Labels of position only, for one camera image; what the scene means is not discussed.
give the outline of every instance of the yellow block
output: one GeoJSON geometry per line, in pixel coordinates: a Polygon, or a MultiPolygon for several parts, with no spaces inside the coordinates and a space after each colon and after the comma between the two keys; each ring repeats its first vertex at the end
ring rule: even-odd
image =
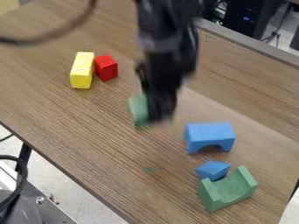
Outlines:
{"type": "Polygon", "coordinates": [[[90,88],[94,75],[94,53],[77,52],[70,73],[73,88],[90,88]]]}

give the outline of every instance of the black cable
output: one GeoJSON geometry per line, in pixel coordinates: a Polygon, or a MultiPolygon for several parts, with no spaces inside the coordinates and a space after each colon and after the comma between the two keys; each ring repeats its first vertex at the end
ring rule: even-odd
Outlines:
{"type": "Polygon", "coordinates": [[[222,11],[226,11],[226,9],[223,9],[223,8],[221,8],[219,6],[217,6],[216,9],[219,9],[219,10],[222,10],[222,11]]]}
{"type": "Polygon", "coordinates": [[[0,143],[1,143],[1,142],[4,142],[5,140],[9,139],[10,137],[13,137],[13,134],[10,134],[10,135],[8,135],[8,136],[6,136],[6,137],[0,139],[0,143]]]}
{"type": "Polygon", "coordinates": [[[288,5],[287,5],[287,9],[285,10],[285,12],[284,12],[284,14],[283,14],[283,17],[282,17],[282,20],[281,20],[281,22],[279,23],[279,25],[278,25],[278,27],[276,28],[276,30],[273,31],[273,32],[271,33],[270,36],[268,36],[268,37],[262,39],[261,41],[265,41],[265,40],[266,40],[266,41],[267,41],[266,43],[269,43],[269,42],[271,42],[275,37],[278,37],[278,36],[281,35],[281,34],[279,34],[278,32],[279,32],[279,30],[282,28],[282,25],[283,25],[284,21],[286,20],[287,16],[289,15],[289,13],[291,12],[291,10],[292,10],[292,6],[291,6],[290,3],[288,3],[288,5]]]}
{"type": "MultiPolygon", "coordinates": [[[[12,156],[0,156],[0,160],[11,160],[17,162],[17,165],[19,166],[19,174],[17,175],[17,187],[15,191],[13,191],[9,197],[7,197],[4,201],[0,202],[0,213],[2,213],[6,208],[10,206],[15,200],[18,198],[19,194],[24,189],[25,184],[27,183],[28,178],[28,170],[26,163],[18,158],[18,157],[12,157],[12,156]]],[[[3,217],[0,217],[0,223],[3,223],[3,217]]]]}
{"type": "Polygon", "coordinates": [[[80,16],[78,16],[65,26],[55,29],[55,31],[49,31],[45,34],[33,38],[0,37],[0,44],[6,44],[10,46],[31,46],[43,44],[50,40],[64,36],[68,32],[73,31],[74,28],[83,25],[93,14],[98,2],[98,0],[89,0],[87,9],[84,10],[80,16]]]}
{"type": "Polygon", "coordinates": [[[281,34],[278,34],[278,35],[276,36],[276,48],[278,48],[280,37],[281,37],[281,34]]]}

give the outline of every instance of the blue small block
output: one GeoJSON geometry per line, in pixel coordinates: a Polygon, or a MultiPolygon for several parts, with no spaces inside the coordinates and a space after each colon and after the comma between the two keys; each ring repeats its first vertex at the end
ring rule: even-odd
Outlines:
{"type": "Polygon", "coordinates": [[[199,152],[209,145],[230,151],[236,139],[229,122],[188,123],[184,138],[187,140],[188,154],[199,152]]]}
{"type": "Polygon", "coordinates": [[[202,179],[210,179],[211,181],[215,181],[224,178],[231,166],[231,164],[227,164],[224,162],[211,161],[202,164],[195,170],[199,177],[201,177],[202,179]]]}

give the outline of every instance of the green arch block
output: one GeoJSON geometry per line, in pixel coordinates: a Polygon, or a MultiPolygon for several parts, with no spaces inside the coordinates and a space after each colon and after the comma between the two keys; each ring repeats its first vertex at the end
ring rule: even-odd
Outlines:
{"type": "Polygon", "coordinates": [[[202,179],[198,186],[198,196],[209,212],[215,212],[223,207],[251,197],[257,187],[254,177],[246,166],[239,166],[229,177],[212,182],[202,179]]]}

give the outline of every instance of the wooden table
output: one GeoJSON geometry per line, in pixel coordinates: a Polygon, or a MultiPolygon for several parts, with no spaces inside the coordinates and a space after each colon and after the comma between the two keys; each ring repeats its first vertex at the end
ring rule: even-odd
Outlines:
{"type": "Polygon", "coordinates": [[[299,4],[299,0],[289,0],[293,4],[299,4]]]}
{"type": "MultiPolygon", "coordinates": [[[[0,30],[40,34],[86,3],[37,0],[1,17],[0,30]]],[[[296,59],[274,48],[258,52],[254,45],[265,45],[254,40],[249,49],[227,30],[204,29],[200,71],[182,91],[174,123],[139,131],[127,106],[138,86],[135,22],[131,1],[101,0],[91,20],[64,38],[33,48],[0,46],[0,122],[131,223],[277,223],[299,172],[296,59]],[[77,51],[112,53],[120,77],[71,89],[68,72],[77,51]],[[207,121],[232,122],[237,141],[231,153],[186,155],[185,124],[207,121]],[[255,195],[207,213],[192,168],[209,159],[232,163],[232,170],[246,165],[259,183],[255,195]],[[152,167],[166,169],[142,171],[152,167]]]]}

